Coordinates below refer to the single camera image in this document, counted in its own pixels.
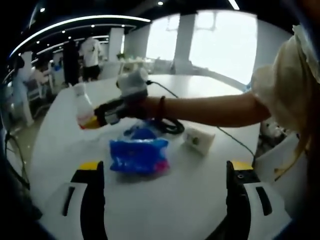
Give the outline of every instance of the window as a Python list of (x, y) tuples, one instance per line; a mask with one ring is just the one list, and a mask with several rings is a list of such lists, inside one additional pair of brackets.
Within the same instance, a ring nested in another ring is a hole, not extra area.
[(176, 51), (180, 15), (163, 17), (153, 21), (146, 48), (146, 57), (173, 60)]
[(257, 18), (235, 11), (202, 11), (190, 49), (193, 65), (248, 84), (257, 51)]

